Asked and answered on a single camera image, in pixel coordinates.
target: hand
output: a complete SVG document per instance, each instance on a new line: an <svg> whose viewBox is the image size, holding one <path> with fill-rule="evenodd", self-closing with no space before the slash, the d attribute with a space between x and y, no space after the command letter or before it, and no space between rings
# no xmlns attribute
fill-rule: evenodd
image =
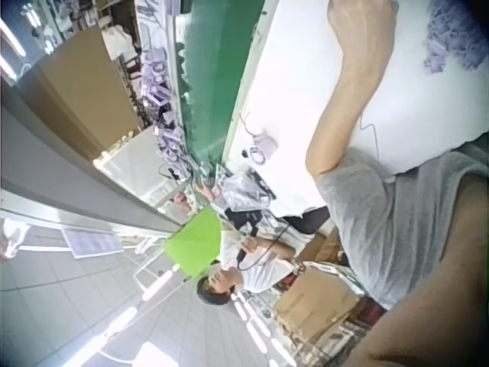
<svg viewBox="0 0 489 367"><path fill-rule="evenodd" d="M255 237L246 237L241 243L241 248L246 251L247 254L253 254L260 246L258 240Z"/></svg>
<svg viewBox="0 0 489 367"><path fill-rule="evenodd" d="M196 183L196 191L205 196L208 201L213 201L215 199L214 194L206 185Z"/></svg>
<svg viewBox="0 0 489 367"><path fill-rule="evenodd" d="M392 0L330 0L328 19L343 67L380 82L393 52L399 5Z"/></svg>

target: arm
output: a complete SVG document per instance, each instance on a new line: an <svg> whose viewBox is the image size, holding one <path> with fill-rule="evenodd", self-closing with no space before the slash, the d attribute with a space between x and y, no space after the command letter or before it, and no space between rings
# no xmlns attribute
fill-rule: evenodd
<svg viewBox="0 0 489 367"><path fill-rule="evenodd" d="M338 83L307 150L306 167L313 178L332 170L343 158L353 128L380 80L379 76L362 75L354 65L344 61Z"/></svg>
<svg viewBox="0 0 489 367"><path fill-rule="evenodd" d="M377 90L390 55L398 4L391 0L331 0L328 18L343 50L342 71L306 156L316 179L335 168L351 133Z"/></svg>

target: ceiling light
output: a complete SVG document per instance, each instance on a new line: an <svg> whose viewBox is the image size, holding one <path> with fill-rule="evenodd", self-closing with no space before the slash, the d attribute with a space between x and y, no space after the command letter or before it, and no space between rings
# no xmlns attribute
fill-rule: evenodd
<svg viewBox="0 0 489 367"><path fill-rule="evenodd" d="M11 45L13 46L17 54L21 55L22 57L25 57L26 53L24 48L21 46L18 39L14 36L14 34L10 31L10 29L7 27L7 25L4 23L2 19L0 19L0 29L2 30L3 33L5 33L5 36L7 36L8 41L11 43Z"/></svg>
<svg viewBox="0 0 489 367"><path fill-rule="evenodd" d="M253 317L253 316L255 316L257 314L256 312L254 312L253 307L248 302L246 302L244 304L244 308L246 309L247 312L249 312L249 314L251 315L251 317Z"/></svg>
<svg viewBox="0 0 489 367"><path fill-rule="evenodd" d="M0 67L2 68L3 71L7 73L10 79L17 80L17 74L14 72L11 66L8 65L8 62L5 61L3 56L0 56Z"/></svg>
<svg viewBox="0 0 489 367"><path fill-rule="evenodd" d="M98 335L90 340L81 350L75 354L63 367L81 367L91 359L100 349L107 344L103 335Z"/></svg>
<svg viewBox="0 0 489 367"><path fill-rule="evenodd" d="M245 296L243 296L242 293L238 293L238 298L244 303L246 304L246 300L245 300Z"/></svg>
<svg viewBox="0 0 489 367"><path fill-rule="evenodd" d="M46 40L46 47L50 50L50 53L54 51L53 44L49 40Z"/></svg>
<svg viewBox="0 0 489 367"><path fill-rule="evenodd" d="M273 338L272 339L272 345L280 353L280 355L285 358L285 360L287 361L287 363L289 363L293 367L296 367L296 365L297 365L296 361L294 361L294 359L292 358L292 356L290 355L290 353L288 353L285 350L285 348L282 346L282 344L280 344L280 342L278 340L276 340L275 338Z"/></svg>
<svg viewBox="0 0 489 367"><path fill-rule="evenodd" d="M159 350L153 343L145 342L139 350L132 367L178 367L178 363L166 353Z"/></svg>
<svg viewBox="0 0 489 367"><path fill-rule="evenodd" d="M248 319L248 317L246 316L245 310L243 310L243 307L241 306L241 304L239 302L235 302L235 307L239 313L240 318L243 321L246 321Z"/></svg>
<svg viewBox="0 0 489 367"><path fill-rule="evenodd" d="M147 300L150 300L159 290L161 287L167 283L171 276L173 275L173 272L171 270L167 271L165 274L161 275L150 287L143 293L143 301L146 302Z"/></svg>
<svg viewBox="0 0 489 367"><path fill-rule="evenodd" d="M25 16L28 17L28 20L29 20L29 23L31 23L31 26L34 27L34 28L36 28L37 27L37 23L34 20L34 17L32 16L32 14L28 11L27 13L25 13Z"/></svg>
<svg viewBox="0 0 489 367"><path fill-rule="evenodd" d="M35 24L36 24L38 27L40 27L40 26L41 26L41 24L40 24L39 15L37 15L37 12L36 12L34 9L31 9L31 10L29 11L29 13L31 13L32 18L34 19Z"/></svg>
<svg viewBox="0 0 489 367"><path fill-rule="evenodd" d="M250 333L251 337L253 338L254 342L256 343L258 349L260 352L263 354L267 353L267 346L265 345L264 341L258 334L258 331L254 328L253 325L250 323L246 323L246 328L248 329L248 332Z"/></svg>
<svg viewBox="0 0 489 367"><path fill-rule="evenodd" d="M110 336L119 333L136 317L137 314L138 309L136 307L129 307L110 323L104 335L109 338Z"/></svg>
<svg viewBox="0 0 489 367"><path fill-rule="evenodd" d="M265 323L259 319L258 317L255 317L254 322L257 324L258 329L265 335L266 337L270 338L272 335L269 329L265 326Z"/></svg>

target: desk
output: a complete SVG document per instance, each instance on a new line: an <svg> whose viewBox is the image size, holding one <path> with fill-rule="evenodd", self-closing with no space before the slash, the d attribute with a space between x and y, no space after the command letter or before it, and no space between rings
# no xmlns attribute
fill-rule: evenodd
<svg viewBox="0 0 489 367"><path fill-rule="evenodd" d="M384 179L474 140L489 127L489 57L477 35L466 37L469 20L447 15L450 26L460 21L461 27L450 41L470 51L445 50L443 66L429 68L433 51L426 44L434 36L427 30L438 27L431 2L399 3L393 56L350 144L379 162ZM235 133L228 137L225 163L231 171L242 169L241 150L251 144L241 122L253 133L265 130L278 143L274 156L254 168L277 194L275 204L282 205L277 209L282 213L297 215L324 205L304 161L342 65L326 8L324 0L280 1L260 60L242 82L248 89L239 92L235 129L230 128ZM436 36L444 30L432 32ZM245 75L252 59L250 55Z"/></svg>

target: ceiling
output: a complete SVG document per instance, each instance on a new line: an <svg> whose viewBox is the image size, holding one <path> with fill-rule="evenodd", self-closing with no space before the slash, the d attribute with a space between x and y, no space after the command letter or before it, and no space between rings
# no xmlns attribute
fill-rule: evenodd
<svg viewBox="0 0 489 367"><path fill-rule="evenodd" d="M30 246L66 246L58 230L33 227L24 241ZM70 252L19 251L1 269L2 365L57 367L70 359L124 310L136 306L142 292L132 279L141 263L132 250L124 254L75 260ZM162 255L151 270L168 270ZM144 284L154 279L141 276ZM158 303L183 279L178 272L143 308ZM185 284L147 316L124 330L103 351L116 359L134 360L144 342L180 367L266 366L234 308L210 307ZM87 366L123 365L95 355Z"/></svg>

